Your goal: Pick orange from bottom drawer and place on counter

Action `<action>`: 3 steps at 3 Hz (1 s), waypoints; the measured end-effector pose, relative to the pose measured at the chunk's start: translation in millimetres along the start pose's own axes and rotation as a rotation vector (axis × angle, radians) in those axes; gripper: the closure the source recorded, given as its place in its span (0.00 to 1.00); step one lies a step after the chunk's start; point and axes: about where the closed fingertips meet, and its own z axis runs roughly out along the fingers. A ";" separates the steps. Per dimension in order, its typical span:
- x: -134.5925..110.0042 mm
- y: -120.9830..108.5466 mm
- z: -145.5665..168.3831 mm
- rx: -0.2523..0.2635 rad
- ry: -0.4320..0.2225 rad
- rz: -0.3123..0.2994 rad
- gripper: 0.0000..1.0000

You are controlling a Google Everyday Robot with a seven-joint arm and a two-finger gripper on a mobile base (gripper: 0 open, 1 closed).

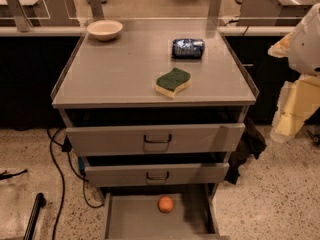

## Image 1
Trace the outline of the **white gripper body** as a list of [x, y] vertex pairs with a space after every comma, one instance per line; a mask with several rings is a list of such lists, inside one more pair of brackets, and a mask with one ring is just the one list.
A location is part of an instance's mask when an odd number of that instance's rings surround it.
[[292, 32], [288, 62], [300, 74], [320, 75], [320, 3], [312, 6]]

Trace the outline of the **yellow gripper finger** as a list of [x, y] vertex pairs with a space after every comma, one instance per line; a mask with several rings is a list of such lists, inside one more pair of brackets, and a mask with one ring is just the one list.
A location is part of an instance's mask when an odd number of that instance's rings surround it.
[[294, 82], [286, 81], [280, 90], [270, 137], [279, 143], [290, 141], [319, 108], [319, 76], [301, 75]]
[[276, 42], [268, 49], [268, 54], [270, 56], [276, 58], [283, 58], [288, 56], [290, 41], [291, 41], [291, 33], [285, 35], [281, 40]]

